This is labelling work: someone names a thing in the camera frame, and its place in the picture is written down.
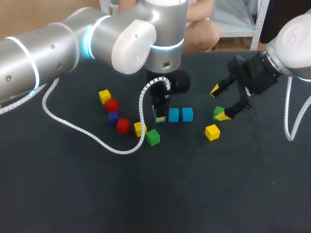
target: yellow cube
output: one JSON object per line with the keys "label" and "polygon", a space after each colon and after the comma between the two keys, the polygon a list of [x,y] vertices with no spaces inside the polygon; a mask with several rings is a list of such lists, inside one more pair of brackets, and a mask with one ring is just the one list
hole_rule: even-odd
{"label": "yellow cube", "polygon": [[105,104],[106,101],[111,98],[110,92],[108,90],[101,91],[98,94],[102,104]]}
{"label": "yellow cube", "polygon": [[212,141],[220,137],[220,130],[216,125],[211,125],[206,127],[205,135],[210,141]]}
{"label": "yellow cube", "polygon": [[141,122],[137,122],[134,124],[135,133],[137,137],[141,137]]}

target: dark blue cube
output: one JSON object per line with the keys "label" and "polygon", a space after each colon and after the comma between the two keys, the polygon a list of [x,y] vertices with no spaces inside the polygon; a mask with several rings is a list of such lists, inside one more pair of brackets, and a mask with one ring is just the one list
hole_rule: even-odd
{"label": "dark blue cube", "polygon": [[109,119],[109,123],[112,126],[116,126],[118,121],[119,121],[119,114],[118,112],[112,112],[112,113],[108,113],[108,119]]}
{"label": "dark blue cube", "polygon": [[183,122],[193,121],[193,110],[192,108],[183,108]]}

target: wall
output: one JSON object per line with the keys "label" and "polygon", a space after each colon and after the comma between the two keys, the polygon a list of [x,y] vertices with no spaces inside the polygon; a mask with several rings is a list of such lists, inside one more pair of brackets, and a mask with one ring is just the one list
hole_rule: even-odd
{"label": "wall", "polygon": [[101,9],[99,0],[0,0],[0,40],[62,21],[86,6]]}

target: person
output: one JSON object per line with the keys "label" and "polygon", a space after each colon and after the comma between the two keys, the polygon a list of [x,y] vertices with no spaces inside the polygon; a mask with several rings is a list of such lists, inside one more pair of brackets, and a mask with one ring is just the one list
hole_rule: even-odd
{"label": "person", "polygon": [[[118,13],[123,13],[133,6],[136,0],[119,0]],[[220,28],[209,20],[213,13],[214,0],[188,0],[187,23],[183,53],[206,52],[217,44]]]}

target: white cable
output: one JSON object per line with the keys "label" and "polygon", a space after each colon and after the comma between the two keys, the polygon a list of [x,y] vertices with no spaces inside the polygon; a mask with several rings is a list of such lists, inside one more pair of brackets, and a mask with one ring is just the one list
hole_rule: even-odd
{"label": "white cable", "polygon": [[305,102],[305,104],[302,106],[302,108],[301,108],[301,110],[300,110],[300,112],[296,118],[295,124],[293,126],[293,130],[290,133],[288,130],[288,118],[289,118],[288,112],[289,112],[291,86],[292,86],[292,77],[288,77],[286,99],[285,99],[284,130],[285,130],[285,135],[289,141],[293,141],[293,139],[295,138],[295,135],[297,133],[300,121],[301,121],[304,113],[308,109],[309,105],[311,104],[311,96],[310,96],[307,99],[307,101]]}
{"label": "white cable", "polygon": [[115,150],[113,149],[112,147],[108,146],[106,143],[104,143],[103,141],[101,141],[98,137],[96,137],[95,135],[91,134],[90,132],[84,130],[84,129],[81,129],[79,128],[78,126],[75,126],[73,124],[71,124],[70,122],[66,121],[66,120],[63,120],[57,116],[55,116],[53,113],[51,113],[48,108],[47,108],[47,99],[49,97],[49,95],[51,94],[51,92],[55,89],[56,85],[58,84],[58,81],[59,81],[59,78],[56,79],[52,86],[48,89],[48,91],[45,93],[44,97],[43,97],[43,100],[42,100],[42,106],[43,106],[43,109],[44,111],[46,112],[46,114],[48,114],[51,118],[53,118],[54,120],[62,123],[62,124],[65,124],[77,131],[80,131],[84,134],[86,134],[87,136],[93,138],[95,141],[97,141],[99,144],[101,144],[103,147],[105,147],[107,150],[111,151],[112,153],[115,153],[115,154],[122,154],[122,155],[125,155],[125,154],[131,154],[135,151],[137,151],[140,146],[142,145],[143,141],[144,141],[144,138],[145,138],[145,121],[144,121],[144,114],[143,114],[143,109],[142,109],[142,102],[143,102],[143,98],[144,98],[144,95],[146,93],[146,91],[155,83],[157,82],[164,82],[165,85],[166,85],[166,88],[167,90],[170,90],[171,88],[171,84],[170,84],[170,81],[165,78],[165,77],[159,77],[159,78],[155,78],[153,80],[151,80],[150,82],[148,82],[143,90],[141,91],[140,93],[140,96],[139,96],[139,101],[138,101],[138,109],[139,109],[139,117],[140,117],[140,121],[141,121],[141,137],[140,137],[140,140],[138,142],[138,144],[132,148],[131,150],[126,150],[126,151],[121,151],[121,150]]}
{"label": "white cable", "polygon": [[34,97],[36,94],[38,94],[43,88],[45,87],[45,85],[40,86],[39,88],[37,88],[36,90],[31,91],[28,95],[26,95],[25,97],[21,98],[20,100],[16,101],[15,103],[12,103],[8,106],[5,106],[3,108],[0,108],[0,115],[7,113],[19,106],[21,106],[23,103],[27,102],[28,100],[30,100],[32,97]]}

